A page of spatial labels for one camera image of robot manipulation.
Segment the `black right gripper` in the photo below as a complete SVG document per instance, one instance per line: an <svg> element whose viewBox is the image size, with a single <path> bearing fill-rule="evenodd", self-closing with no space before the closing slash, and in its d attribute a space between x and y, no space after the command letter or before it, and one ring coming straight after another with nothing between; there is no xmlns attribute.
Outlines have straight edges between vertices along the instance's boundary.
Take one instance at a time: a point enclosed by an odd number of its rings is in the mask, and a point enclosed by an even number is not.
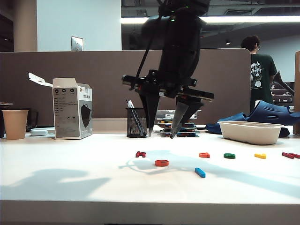
<svg viewBox="0 0 300 225"><path fill-rule="evenodd" d="M199 61L199 50L187 52L187 55L162 51L158 69L150 69L146 76L141 77L140 72L149 53L145 51L136 75L123 75L122 83L139 94L149 136L153 131L160 97L176 98L170 133L170 138L174 138L191 116L203 106L201 100L212 101L214 94L192 89L197 84L197 80L191 76Z"/></svg>

